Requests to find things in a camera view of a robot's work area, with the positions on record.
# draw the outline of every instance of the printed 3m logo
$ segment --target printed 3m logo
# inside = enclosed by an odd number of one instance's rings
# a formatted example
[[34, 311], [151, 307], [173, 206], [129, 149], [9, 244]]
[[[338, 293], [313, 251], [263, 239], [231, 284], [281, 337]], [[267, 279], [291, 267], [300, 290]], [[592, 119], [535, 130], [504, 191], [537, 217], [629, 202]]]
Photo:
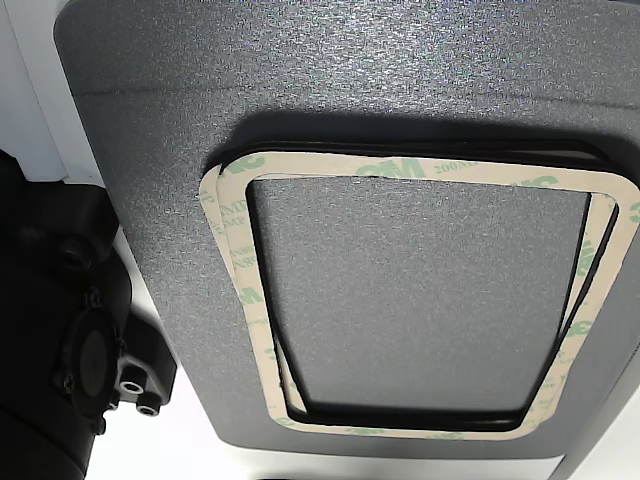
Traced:
[[555, 185], [558, 183], [558, 179], [556, 177], [552, 177], [550, 175], [545, 175], [543, 177], [534, 178], [533, 180], [525, 180], [520, 183], [512, 183], [513, 187], [548, 187], [550, 185]]
[[415, 158], [384, 160], [375, 165], [365, 165], [356, 170], [356, 175], [374, 177], [424, 178], [424, 170]]
[[221, 173], [224, 175], [225, 173], [241, 173], [245, 170], [252, 170], [254, 168], [260, 168], [264, 165], [264, 157], [245, 157], [239, 158], [235, 162], [230, 163]]

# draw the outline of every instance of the tape backing paper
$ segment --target tape backing paper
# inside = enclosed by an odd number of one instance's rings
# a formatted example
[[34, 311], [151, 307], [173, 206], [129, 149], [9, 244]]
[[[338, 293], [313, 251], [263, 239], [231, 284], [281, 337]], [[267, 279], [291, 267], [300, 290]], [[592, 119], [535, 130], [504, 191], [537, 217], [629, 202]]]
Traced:
[[[300, 412], [306, 412], [306, 409], [285, 355], [277, 341], [274, 341], [258, 268], [246, 190], [254, 180], [322, 176], [375, 176], [548, 188], [591, 194], [575, 276], [562, 318], [567, 333], [518, 428], [507, 432], [363, 428], [301, 423], [289, 417], [287, 406]], [[640, 222], [638, 188], [630, 180], [613, 173], [466, 160], [380, 158], [334, 153], [268, 151], [245, 155], [227, 165], [224, 171], [221, 166], [216, 166], [207, 172], [200, 185], [200, 201], [243, 306], [269, 416], [284, 427], [298, 431], [397, 438], [510, 440], [531, 433], [549, 419], [556, 410], [571, 365], [615, 281]], [[616, 206], [619, 215], [613, 219]], [[612, 220], [615, 223], [606, 247], [599, 262], [594, 262]], [[582, 292], [583, 286], [591, 276], [585, 294]]]

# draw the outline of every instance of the black plastic part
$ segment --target black plastic part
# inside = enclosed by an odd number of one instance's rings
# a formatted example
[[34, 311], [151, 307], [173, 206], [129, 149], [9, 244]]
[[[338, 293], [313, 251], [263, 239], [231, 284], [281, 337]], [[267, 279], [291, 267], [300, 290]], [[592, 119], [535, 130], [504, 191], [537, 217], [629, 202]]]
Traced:
[[72, 268], [104, 262], [118, 231], [107, 192], [93, 185], [29, 183], [15, 209], [24, 225], [63, 236], [63, 261]]
[[162, 399], [152, 392], [144, 392], [138, 397], [136, 409], [143, 415], [155, 417], [160, 413]]
[[82, 480], [84, 472], [42, 432], [0, 409], [0, 478]]
[[[296, 143], [272, 143], [259, 144], [227, 152], [221, 157], [215, 159], [213, 164], [222, 164], [223, 169], [233, 162], [235, 159], [248, 155], [250, 153], [259, 153], [264, 151], [305, 151], [305, 152], [332, 152], [342, 154], [364, 154], [371, 156], [422, 156], [433, 158], [450, 158], [460, 160], [476, 160], [476, 161], [492, 161], [502, 163], [516, 164], [535, 164], [547, 165], [553, 167], [565, 167], [572, 169], [589, 169], [616, 171], [616, 173], [624, 174], [621, 169], [612, 170], [611, 165], [606, 163], [605, 156], [594, 147], [580, 142], [563, 142], [563, 141], [540, 141], [534, 144], [527, 142], [450, 142], [450, 143], [432, 143], [420, 145], [403, 144], [400, 146], [380, 146], [380, 145], [332, 145], [332, 144], [296, 144]], [[591, 157], [585, 164], [583, 157]], [[506, 432], [518, 428], [525, 416], [531, 403], [533, 402], [547, 371], [549, 370], [553, 359], [555, 358], [562, 340], [568, 332], [568, 327], [576, 315], [578, 307], [586, 292], [591, 285], [595, 269], [599, 264], [599, 259], [604, 253], [604, 249], [615, 225], [618, 216], [617, 207], [612, 213], [612, 217], [601, 245], [598, 248], [596, 257], [592, 263], [591, 269], [585, 283], [580, 291], [580, 295], [574, 305], [570, 316], [566, 322], [564, 330], [558, 331], [558, 337], [547, 355], [545, 364], [538, 375], [535, 385], [533, 386], [528, 400], [522, 409], [515, 411], [495, 411], [495, 412], [460, 412], [460, 411], [432, 411], [432, 410], [408, 410], [393, 408], [367, 408], [362, 406], [349, 405], [331, 405], [319, 402], [312, 402], [306, 392], [304, 378], [298, 371], [293, 356], [290, 354], [291, 349], [288, 347], [288, 340], [282, 334], [278, 324], [278, 319], [273, 315], [272, 309], [269, 308], [270, 289], [269, 277], [266, 271], [264, 255], [262, 254], [262, 246], [260, 237], [257, 232], [260, 231], [259, 220], [255, 215], [254, 197], [252, 194], [251, 184], [247, 188], [247, 202], [251, 223], [254, 226], [254, 243], [256, 245], [256, 254], [259, 259], [260, 274], [265, 289], [267, 308], [270, 310], [270, 318], [272, 322], [273, 334], [281, 346], [282, 352], [287, 357], [287, 363], [290, 373], [298, 386], [298, 391], [305, 404], [305, 412], [301, 412], [287, 405], [287, 413], [290, 418], [307, 424], [322, 425], [342, 425], [355, 426], [364, 428], [410, 428], [424, 430], [446, 430], [446, 431], [477, 431], [477, 432]], [[586, 226], [587, 210], [582, 222], [581, 237], [584, 234]], [[579, 247], [576, 251], [574, 264], [572, 268], [575, 270], [578, 261]]]
[[[124, 352], [120, 358], [122, 374], [118, 380], [120, 399], [138, 402], [139, 397], [156, 395], [159, 405], [171, 398], [177, 364], [162, 334], [135, 314], [130, 314], [124, 331]], [[123, 382], [141, 387], [140, 393], [123, 389]]]
[[[129, 277], [111, 251], [116, 216], [103, 189], [25, 182], [6, 157], [0, 168], [10, 172], [1, 180], [0, 477], [17, 470], [18, 478], [82, 478], [103, 430], [118, 325], [131, 302]], [[105, 261], [112, 278], [96, 281]], [[123, 318], [115, 321], [106, 304]], [[35, 464], [47, 462], [51, 469], [35, 475]]]

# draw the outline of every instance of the gray textured panel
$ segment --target gray textured panel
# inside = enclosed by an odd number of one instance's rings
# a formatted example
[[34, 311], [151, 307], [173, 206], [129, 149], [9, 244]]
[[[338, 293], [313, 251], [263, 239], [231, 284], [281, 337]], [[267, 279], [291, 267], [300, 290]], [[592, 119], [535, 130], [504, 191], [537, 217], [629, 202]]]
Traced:
[[[242, 308], [196, 198], [211, 153], [229, 140], [560, 137], [600, 146], [637, 174], [638, 9], [595, 0], [76, 0], [55, 37], [131, 249], [224, 441], [356, 456], [556, 456], [638, 345], [636, 240], [556, 415], [531, 435], [455, 442], [294, 432], [267, 415]], [[255, 116], [282, 110], [304, 114]]]
[[271, 313], [311, 400], [524, 407], [586, 194], [355, 177], [253, 188]]

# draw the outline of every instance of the adhesive tape frame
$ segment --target adhesive tape frame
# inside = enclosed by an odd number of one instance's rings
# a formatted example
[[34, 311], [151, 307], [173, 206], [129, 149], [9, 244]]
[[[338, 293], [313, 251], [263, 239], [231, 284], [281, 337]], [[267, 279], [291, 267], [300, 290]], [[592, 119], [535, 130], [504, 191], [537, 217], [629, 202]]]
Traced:
[[[531, 160], [526, 155], [521, 158]], [[520, 413], [403, 411], [375, 415], [345, 411], [330, 418], [314, 416], [304, 391], [297, 388], [297, 375], [286, 361], [287, 349], [277, 322], [269, 316], [252, 229], [255, 219], [251, 218], [246, 191], [257, 179], [318, 176], [376, 176], [589, 194], [580, 243], [590, 242], [593, 255], [590, 265], [575, 260], [558, 341], [526, 409]], [[269, 416], [284, 427], [303, 432], [396, 438], [510, 440], [531, 433], [550, 418], [640, 222], [640, 192], [617, 173], [581, 170], [575, 164], [559, 168], [420, 156], [275, 149], [254, 152], [239, 156], [224, 170], [220, 165], [212, 168], [202, 180], [200, 200], [243, 305]]]

